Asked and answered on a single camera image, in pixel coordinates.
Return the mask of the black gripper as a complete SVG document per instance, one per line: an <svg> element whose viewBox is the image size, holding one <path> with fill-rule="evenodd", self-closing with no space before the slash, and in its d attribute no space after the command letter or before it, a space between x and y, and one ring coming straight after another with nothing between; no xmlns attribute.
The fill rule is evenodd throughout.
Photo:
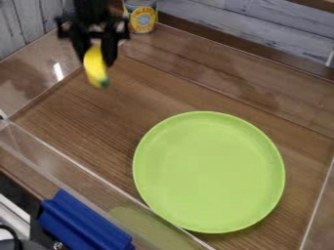
<svg viewBox="0 0 334 250"><path fill-rule="evenodd" d="M107 66L118 59L118 37L109 32L115 31L121 39L130 39L130 15L118 16L111 12L110 0L74 0L74 11L55 18L58 37L71 38L73 46L81 62L91 47L90 38L102 39L102 56Z"/></svg>

